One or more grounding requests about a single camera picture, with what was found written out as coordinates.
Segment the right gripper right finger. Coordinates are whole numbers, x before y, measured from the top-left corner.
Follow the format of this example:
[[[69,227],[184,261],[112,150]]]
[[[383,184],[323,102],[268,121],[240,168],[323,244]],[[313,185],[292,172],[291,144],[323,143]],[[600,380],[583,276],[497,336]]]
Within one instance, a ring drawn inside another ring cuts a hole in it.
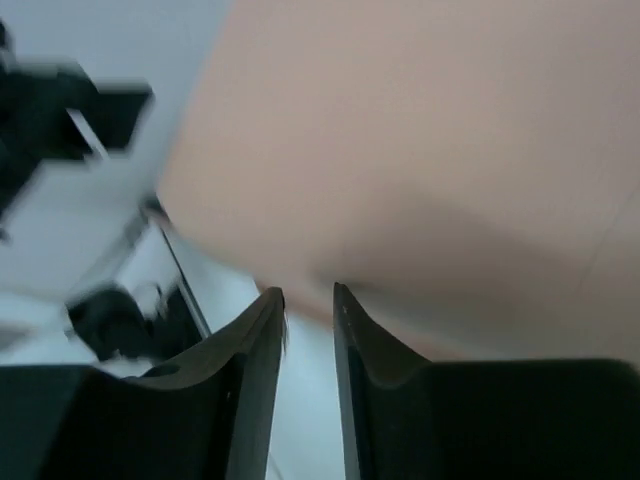
[[[333,289],[349,479],[635,479],[639,374],[608,359],[430,361]]]

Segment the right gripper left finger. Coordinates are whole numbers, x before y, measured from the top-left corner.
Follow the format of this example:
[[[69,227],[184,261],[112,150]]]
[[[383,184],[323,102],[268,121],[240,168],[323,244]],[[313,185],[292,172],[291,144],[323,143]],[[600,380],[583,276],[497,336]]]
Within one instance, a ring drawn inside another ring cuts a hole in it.
[[[88,365],[1,370],[5,479],[262,479],[285,330],[266,289],[140,377]]]

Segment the pink hard-shell suitcase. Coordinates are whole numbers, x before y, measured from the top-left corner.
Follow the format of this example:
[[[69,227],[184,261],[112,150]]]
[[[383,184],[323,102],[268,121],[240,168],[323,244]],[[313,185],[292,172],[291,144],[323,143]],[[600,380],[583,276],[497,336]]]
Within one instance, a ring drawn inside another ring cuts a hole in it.
[[[319,319],[637,362],[639,5],[236,1],[158,196]]]

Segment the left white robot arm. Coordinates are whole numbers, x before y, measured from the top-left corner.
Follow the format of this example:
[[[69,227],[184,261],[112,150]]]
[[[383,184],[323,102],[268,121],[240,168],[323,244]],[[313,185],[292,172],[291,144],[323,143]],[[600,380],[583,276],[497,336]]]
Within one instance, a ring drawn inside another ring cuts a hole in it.
[[[1,216],[44,161],[83,163],[92,146],[72,119],[80,114],[108,151],[125,151],[153,98],[145,82],[95,82],[71,62],[21,63],[1,27]]]

